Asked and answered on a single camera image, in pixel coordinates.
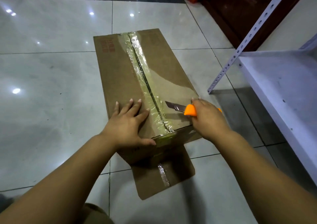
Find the right hand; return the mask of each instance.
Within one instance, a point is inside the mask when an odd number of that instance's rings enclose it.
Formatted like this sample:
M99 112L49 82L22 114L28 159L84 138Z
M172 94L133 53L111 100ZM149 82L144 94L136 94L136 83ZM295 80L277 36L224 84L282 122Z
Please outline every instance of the right hand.
M192 99L192 104L197 112L197 116L192 117L192 123L203 138L215 143L231 131L224 115L213 104L201 98Z

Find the box flap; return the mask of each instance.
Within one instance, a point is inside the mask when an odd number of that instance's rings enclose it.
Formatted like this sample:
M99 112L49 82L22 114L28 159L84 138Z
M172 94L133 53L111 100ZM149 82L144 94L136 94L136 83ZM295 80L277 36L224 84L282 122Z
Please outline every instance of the box flap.
M195 175L195 168L183 145L137 162L131 168L142 200Z

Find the hand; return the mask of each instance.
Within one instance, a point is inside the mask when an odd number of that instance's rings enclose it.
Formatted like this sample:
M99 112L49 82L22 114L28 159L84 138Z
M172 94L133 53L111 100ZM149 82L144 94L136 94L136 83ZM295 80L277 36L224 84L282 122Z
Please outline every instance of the hand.
M224 115L213 104L201 98L192 99L192 104L197 112L197 117L192 117L192 123L203 138L215 143L231 131Z
M141 99L132 105L133 100L131 99L119 111L119 103L116 102L112 117L100 133L115 145L116 150L139 145L156 145L153 139L142 139L138 136L139 126L149 115L149 109L137 115L142 105Z

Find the orange knife handle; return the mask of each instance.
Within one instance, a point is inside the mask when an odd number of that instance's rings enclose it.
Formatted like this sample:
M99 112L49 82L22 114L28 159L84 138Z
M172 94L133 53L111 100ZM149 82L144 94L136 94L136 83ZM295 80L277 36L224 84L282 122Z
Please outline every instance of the orange knife handle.
M186 106L186 109L184 111L184 115L186 116L197 116L196 108L194 105L189 104Z

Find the left hand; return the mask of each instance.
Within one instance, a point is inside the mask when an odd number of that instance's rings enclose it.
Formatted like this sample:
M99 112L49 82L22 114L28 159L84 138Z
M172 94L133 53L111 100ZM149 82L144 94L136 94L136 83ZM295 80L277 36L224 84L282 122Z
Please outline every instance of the left hand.
M149 109L136 116L142 105L141 99L132 105L133 99L120 111L119 103L116 102L112 117L100 133L101 136L104 136L114 144L116 149L140 145L156 145L153 139L144 139L138 136L139 126L149 115Z

